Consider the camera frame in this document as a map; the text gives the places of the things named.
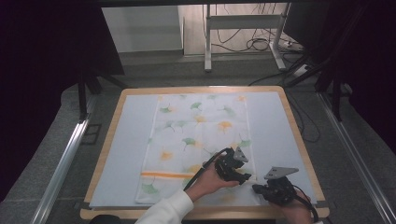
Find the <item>white sleeve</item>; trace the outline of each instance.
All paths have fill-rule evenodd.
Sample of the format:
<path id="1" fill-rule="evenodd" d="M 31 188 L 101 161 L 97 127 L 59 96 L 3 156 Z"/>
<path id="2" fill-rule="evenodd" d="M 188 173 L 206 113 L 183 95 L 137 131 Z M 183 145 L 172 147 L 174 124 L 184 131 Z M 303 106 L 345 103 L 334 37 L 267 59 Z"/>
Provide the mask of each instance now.
<path id="1" fill-rule="evenodd" d="M 180 224 L 181 219 L 186 216 L 194 204 L 183 190 L 178 190 L 168 199 L 162 199 L 152 205 L 148 211 L 139 218 L 136 223 L 140 224 Z"/>

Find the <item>dark curtain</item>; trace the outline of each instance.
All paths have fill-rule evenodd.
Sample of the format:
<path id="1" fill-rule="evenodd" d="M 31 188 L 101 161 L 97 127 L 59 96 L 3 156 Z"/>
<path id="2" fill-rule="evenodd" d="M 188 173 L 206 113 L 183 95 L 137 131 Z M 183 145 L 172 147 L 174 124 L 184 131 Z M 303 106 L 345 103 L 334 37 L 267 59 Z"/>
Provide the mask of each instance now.
<path id="1" fill-rule="evenodd" d="M 342 58 L 350 103 L 396 154 L 396 1 L 370 1 Z"/>
<path id="2" fill-rule="evenodd" d="M 62 92 L 92 69 L 123 74 L 101 8 L 0 3 L 1 200 L 53 122 Z"/>

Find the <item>white towel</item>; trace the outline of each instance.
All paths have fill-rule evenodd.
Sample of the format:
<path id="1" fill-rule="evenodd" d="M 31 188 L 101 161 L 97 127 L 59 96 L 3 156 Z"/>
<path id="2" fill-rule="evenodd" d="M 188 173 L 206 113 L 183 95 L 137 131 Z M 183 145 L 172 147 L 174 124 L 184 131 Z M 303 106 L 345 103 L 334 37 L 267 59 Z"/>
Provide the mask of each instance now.
<path id="1" fill-rule="evenodd" d="M 158 97 L 146 157 L 136 194 L 137 203 L 156 203 L 183 189 L 216 152 L 241 147 L 249 162 L 240 170 L 248 182 L 221 189 L 196 204 L 260 204 L 251 189 L 255 182 L 246 96 L 230 94 L 165 94 Z"/>

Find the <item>metal stand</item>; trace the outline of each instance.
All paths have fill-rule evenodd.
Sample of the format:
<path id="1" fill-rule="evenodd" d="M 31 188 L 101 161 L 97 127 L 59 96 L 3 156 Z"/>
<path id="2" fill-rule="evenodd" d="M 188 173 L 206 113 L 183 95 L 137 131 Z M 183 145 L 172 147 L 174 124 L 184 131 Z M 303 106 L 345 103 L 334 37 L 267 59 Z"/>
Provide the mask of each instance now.
<path id="1" fill-rule="evenodd" d="M 277 49 L 283 26 L 289 11 L 290 3 L 286 4 L 281 15 L 237 15 L 210 16 L 210 5 L 206 5 L 206 42 L 205 42 L 205 71 L 212 70 L 211 30 L 227 29 L 277 29 L 274 41 L 269 43 L 279 70 L 286 70 L 286 66 Z"/>
<path id="2" fill-rule="evenodd" d="M 126 85 L 125 83 L 94 68 L 91 69 L 91 72 L 85 70 L 80 71 L 78 78 L 79 123 L 82 123 L 87 118 L 88 114 L 85 86 L 88 87 L 90 93 L 92 94 L 99 94 L 102 91 L 102 86 L 100 85 L 99 80 L 95 75 L 92 74 L 92 72 L 98 74 L 105 80 L 113 83 L 114 85 L 120 87 L 123 90 L 129 88 L 128 85 Z"/>

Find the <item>orange stripe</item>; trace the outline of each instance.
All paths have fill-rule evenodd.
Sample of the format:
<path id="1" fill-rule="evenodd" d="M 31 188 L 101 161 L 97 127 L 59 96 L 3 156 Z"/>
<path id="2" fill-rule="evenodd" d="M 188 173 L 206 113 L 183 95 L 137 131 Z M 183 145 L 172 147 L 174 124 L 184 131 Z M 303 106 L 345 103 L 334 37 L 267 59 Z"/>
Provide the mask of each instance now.
<path id="1" fill-rule="evenodd" d="M 169 178 L 192 178 L 194 175 L 187 174 L 167 174 L 167 173 L 156 173 L 156 172 L 142 172 L 143 176 L 161 176 L 161 177 L 169 177 Z"/>

